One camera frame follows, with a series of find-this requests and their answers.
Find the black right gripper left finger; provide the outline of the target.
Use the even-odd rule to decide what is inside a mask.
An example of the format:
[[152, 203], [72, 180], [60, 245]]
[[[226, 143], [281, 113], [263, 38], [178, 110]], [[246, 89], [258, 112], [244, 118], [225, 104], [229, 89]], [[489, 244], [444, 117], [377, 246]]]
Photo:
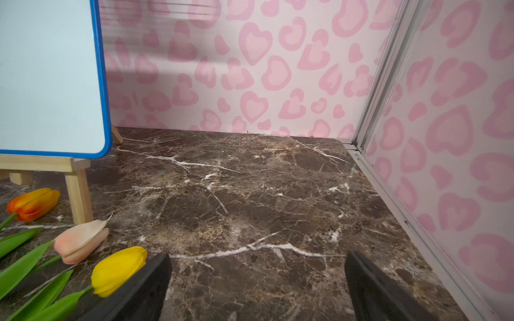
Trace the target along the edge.
[[168, 254], [159, 254], [81, 320], [159, 320], [171, 279]]

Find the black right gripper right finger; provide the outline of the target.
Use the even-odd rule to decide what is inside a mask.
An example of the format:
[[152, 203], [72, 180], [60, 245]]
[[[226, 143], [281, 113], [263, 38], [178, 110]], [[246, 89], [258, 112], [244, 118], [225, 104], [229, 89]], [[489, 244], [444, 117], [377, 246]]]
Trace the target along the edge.
[[347, 253], [345, 276], [357, 320], [437, 319], [359, 251]]

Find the yellow tulip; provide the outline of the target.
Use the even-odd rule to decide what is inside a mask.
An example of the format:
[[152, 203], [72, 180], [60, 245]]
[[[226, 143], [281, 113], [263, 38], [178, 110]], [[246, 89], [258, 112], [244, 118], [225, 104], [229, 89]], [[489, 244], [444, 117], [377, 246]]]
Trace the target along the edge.
[[89, 294], [107, 298], [146, 265], [147, 250], [141, 246], [120, 250], [99, 262], [91, 275], [91, 285], [58, 299], [72, 272], [64, 272], [40, 290], [8, 320], [65, 320]]

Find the peach pink tulip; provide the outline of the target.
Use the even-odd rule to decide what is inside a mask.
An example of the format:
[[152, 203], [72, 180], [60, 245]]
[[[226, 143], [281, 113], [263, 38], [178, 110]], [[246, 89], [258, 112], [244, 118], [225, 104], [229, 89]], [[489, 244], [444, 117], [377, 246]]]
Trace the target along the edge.
[[62, 232], [54, 240], [28, 252], [1, 272], [1, 297], [4, 298], [23, 279], [54, 262], [74, 265], [85, 260], [107, 238], [107, 222], [94, 220]]

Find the wooden easel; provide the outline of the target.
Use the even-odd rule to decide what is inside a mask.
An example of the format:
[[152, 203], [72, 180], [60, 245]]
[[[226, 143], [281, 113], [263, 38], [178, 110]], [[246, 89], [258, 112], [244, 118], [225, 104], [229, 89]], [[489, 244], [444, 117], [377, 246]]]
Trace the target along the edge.
[[34, 171], [63, 173], [76, 225], [94, 219], [86, 177], [89, 167], [87, 159], [65, 156], [1, 155], [1, 179], [9, 179], [16, 185], [31, 185]]

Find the blue framed whiteboard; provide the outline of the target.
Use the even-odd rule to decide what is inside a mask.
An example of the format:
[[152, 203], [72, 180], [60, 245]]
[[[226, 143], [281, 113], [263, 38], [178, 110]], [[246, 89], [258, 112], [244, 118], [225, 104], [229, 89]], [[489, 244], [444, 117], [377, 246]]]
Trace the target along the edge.
[[113, 142], [97, 1], [1, 2], [1, 153], [98, 159]]

